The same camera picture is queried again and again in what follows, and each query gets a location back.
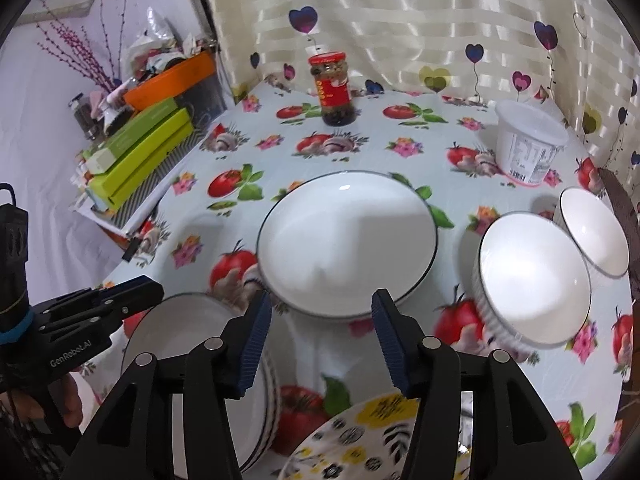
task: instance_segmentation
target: barcode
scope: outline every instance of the barcode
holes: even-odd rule
[[[523,174],[518,173],[518,172],[517,172],[517,171],[515,171],[515,170],[511,170],[511,171],[509,172],[509,174],[510,174],[513,178],[516,178],[517,180],[524,180],[524,179],[526,178]]]

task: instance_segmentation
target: beige curtain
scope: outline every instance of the beige curtain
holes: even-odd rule
[[[370,80],[484,102],[542,88],[596,164],[640,200],[640,56],[606,0],[209,1],[235,94],[270,73],[286,82],[290,67],[287,84],[310,91],[306,60],[329,50],[347,53],[361,88]]]

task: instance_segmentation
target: floral tablecloth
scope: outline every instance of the floral tablecloth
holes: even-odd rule
[[[412,186],[428,202],[439,230],[433,267],[401,311],[456,349],[486,355],[502,346],[485,329],[471,295],[482,233],[509,211],[551,218],[568,186],[583,186],[608,203],[597,171],[571,135],[539,187],[514,184],[495,165],[497,118],[491,107],[438,94],[373,93],[382,86],[367,87],[369,93],[354,99],[356,121],[329,128],[315,97],[289,91],[274,78],[258,85],[211,125],[145,225],[138,253],[104,285],[146,274],[161,282],[168,296],[207,292],[241,312],[260,286],[255,243],[270,208],[313,177],[373,170]],[[543,88],[530,102],[562,121]],[[309,236],[321,235],[322,219],[308,229]],[[370,320],[313,319],[285,304],[276,311],[268,348],[285,385],[285,409],[274,451],[289,454],[331,416],[392,390],[392,384]],[[630,313],[624,277],[594,291],[588,322],[565,348],[521,354],[503,347],[546,403],[585,479],[596,478],[619,447],[615,418],[630,366]],[[97,397],[118,379],[134,323],[85,365],[83,374]],[[270,452],[246,475],[266,478],[283,463],[283,456]]]

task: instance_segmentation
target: orange box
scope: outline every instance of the orange box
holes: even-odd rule
[[[180,95],[215,73],[215,60],[204,51],[129,90],[124,94],[124,101],[141,112],[167,97]]]

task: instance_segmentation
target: glass jar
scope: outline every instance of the glass jar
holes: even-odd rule
[[[348,89],[348,66],[344,52],[327,52],[309,58],[311,75],[316,80],[322,120],[329,126],[353,123],[356,110]]]

